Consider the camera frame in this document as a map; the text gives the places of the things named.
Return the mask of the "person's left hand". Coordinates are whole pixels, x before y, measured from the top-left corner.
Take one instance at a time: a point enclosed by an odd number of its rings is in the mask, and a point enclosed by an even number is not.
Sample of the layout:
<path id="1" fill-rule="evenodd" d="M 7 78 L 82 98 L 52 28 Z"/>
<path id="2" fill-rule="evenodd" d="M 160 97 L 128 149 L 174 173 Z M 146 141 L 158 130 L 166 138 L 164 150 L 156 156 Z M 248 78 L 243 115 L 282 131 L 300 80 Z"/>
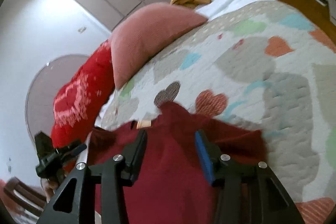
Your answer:
<path id="1" fill-rule="evenodd" d="M 46 195 L 46 201 L 49 202 L 60 185 L 57 182 L 47 180 L 46 178 L 42 178 L 41 186 Z"/>

